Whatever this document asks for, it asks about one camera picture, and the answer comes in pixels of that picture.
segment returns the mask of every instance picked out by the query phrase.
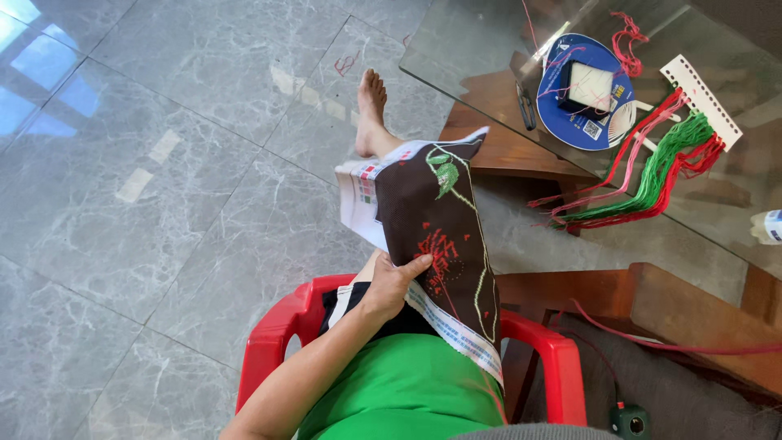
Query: plastic bottle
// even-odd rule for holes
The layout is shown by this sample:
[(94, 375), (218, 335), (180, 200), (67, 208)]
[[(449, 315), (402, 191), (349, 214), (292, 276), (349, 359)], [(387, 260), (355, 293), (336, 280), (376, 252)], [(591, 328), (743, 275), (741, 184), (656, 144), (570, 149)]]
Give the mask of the plastic bottle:
[(782, 244), (782, 210), (762, 212), (750, 219), (749, 233), (761, 244)]

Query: bare foot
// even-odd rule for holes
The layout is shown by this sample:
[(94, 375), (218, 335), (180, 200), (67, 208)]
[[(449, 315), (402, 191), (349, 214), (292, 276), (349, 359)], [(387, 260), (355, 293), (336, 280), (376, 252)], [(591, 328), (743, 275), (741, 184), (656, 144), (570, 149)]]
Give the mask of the bare foot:
[(383, 125), (383, 108), (388, 96), (383, 80), (373, 69), (364, 72), (361, 84), (358, 85), (358, 110), (361, 116), (358, 120), (356, 135), (356, 153), (361, 157), (371, 157), (377, 152), (371, 148), (373, 137), (388, 135)]

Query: glass table top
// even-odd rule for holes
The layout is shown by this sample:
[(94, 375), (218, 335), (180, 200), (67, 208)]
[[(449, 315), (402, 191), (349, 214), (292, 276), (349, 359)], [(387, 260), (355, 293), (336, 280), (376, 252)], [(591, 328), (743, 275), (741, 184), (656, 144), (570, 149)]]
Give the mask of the glass table top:
[[(623, 11), (650, 38), (633, 46), (644, 65), (642, 75), (632, 80), (636, 99), (661, 102), (671, 88), (659, 69), (682, 54), (744, 133), (710, 172), (678, 180), (665, 215), (782, 278), (782, 246), (761, 245), (749, 233), (751, 216), (782, 209), (782, 45), (763, 31), (771, 26), (765, 21), (753, 25), (757, 17), (726, 13), (727, 0), (701, 1), (526, 0), (531, 32), (519, 0), (434, 0), (407, 44), (400, 69), (602, 176), (615, 149), (578, 150), (554, 137), (540, 119), (528, 131), (515, 82), (534, 103), (542, 74), (538, 54), (566, 33), (584, 34), (611, 48), (612, 35), (624, 22), (610, 12)], [(678, 114), (687, 116), (685, 109)], [(657, 142), (671, 124), (661, 124), (649, 138)], [(650, 154), (641, 149), (628, 194), (635, 193)], [(621, 186), (623, 177), (621, 165), (612, 184)]]

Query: black shorts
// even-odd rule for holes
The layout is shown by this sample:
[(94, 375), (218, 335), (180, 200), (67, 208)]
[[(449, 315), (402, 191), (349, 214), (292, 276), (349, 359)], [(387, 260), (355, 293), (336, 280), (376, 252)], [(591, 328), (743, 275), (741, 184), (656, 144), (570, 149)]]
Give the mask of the black shorts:
[[(326, 314), (321, 323), (321, 330), (317, 335), (321, 336), (326, 333), (326, 330), (334, 326), (346, 313), (353, 310), (353, 307), (356, 307), (361, 298), (364, 297), (364, 294), (367, 293), (370, 284), (368, 281), (359, 281), (353, 285), (352, 289), (348, 286), (343, 286), (323, 294), (323, 308), (326, 309)], [(383, 324), (378, 333), (369, 341), (376, 341), (381, 337), (400, 333), (431, 334), (439, 337), (435, 329), (421, 316), (421, 313), (418, 313), (405, 302), (399, 315)]]

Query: scissors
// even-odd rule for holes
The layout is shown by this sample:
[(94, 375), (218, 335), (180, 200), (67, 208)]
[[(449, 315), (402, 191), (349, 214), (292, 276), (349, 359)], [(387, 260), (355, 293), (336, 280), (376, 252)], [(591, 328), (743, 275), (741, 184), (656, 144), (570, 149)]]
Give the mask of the scissors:
[(521, 86), (516, 81), (516, 97), (518, 98), (518, 108), (522, 111), (522, 118), (524, 118), (524, 126), (527, 131), (532, 131), (537, 127), (537, 118), (535, 118), (535, 109), (533, 108), (533, 102), (529, 98), (529, 93), (526, 89), (522, 90)]

